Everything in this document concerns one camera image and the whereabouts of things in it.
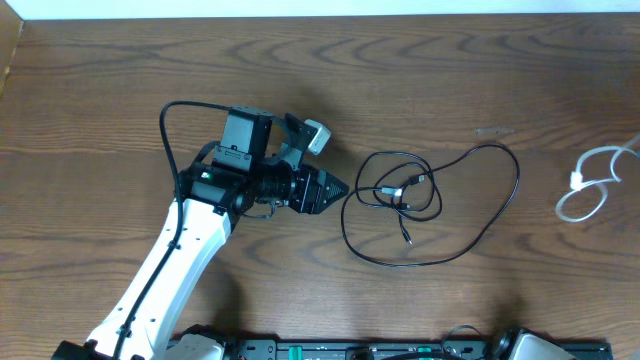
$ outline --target white wall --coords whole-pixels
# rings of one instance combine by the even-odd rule
[[[24,20],[640,12],[640,0],[7,0]]]

